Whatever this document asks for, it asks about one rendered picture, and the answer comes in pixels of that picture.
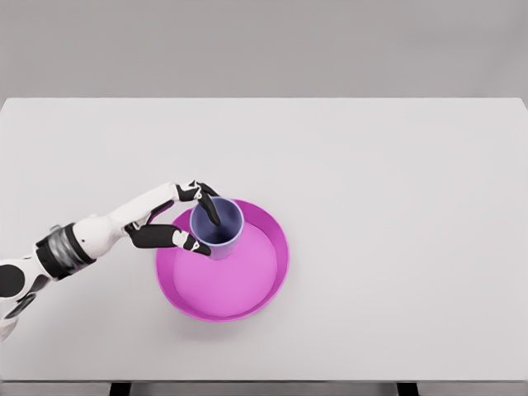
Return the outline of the purple cup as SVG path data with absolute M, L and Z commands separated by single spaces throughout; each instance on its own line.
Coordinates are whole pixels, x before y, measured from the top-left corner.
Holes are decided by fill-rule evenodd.
M 223 197 L 211 198 L 220 219 L 220 226 L 210 221 L 205 209 L 198 205 L 191 211 L 190 228 L 193 236 L 210 248 L 210 259 L 223 260 L 238 244 L 244 227 L 244 215 L 233 201 Z

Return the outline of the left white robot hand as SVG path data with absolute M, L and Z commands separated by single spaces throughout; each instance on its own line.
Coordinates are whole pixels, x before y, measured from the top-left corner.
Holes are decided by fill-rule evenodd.
M 145 192 L 110 213 L 137 248 L 182 248 L 203 256 L 211 249 L 187 231 L 172 224 L 153 224 L 153 219 L 177 202 L 196 201 L 209 220 L 220 226 L 220 218 L 213 199 L 219 194 L 204 182 L 190 181 L 177 184 L 167 182 Z

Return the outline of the pink round plate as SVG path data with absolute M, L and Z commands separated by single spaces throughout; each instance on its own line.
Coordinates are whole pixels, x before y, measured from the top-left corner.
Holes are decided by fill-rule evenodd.
M 258 205 L 236 204 L 245 225 L 225 259 L 211 260 L 178 247 L 156 251 L 161 291 L 191 318 L 222 323 L 249 317 L 272 301 L 287 277 L 290 249 L 281 225 Z

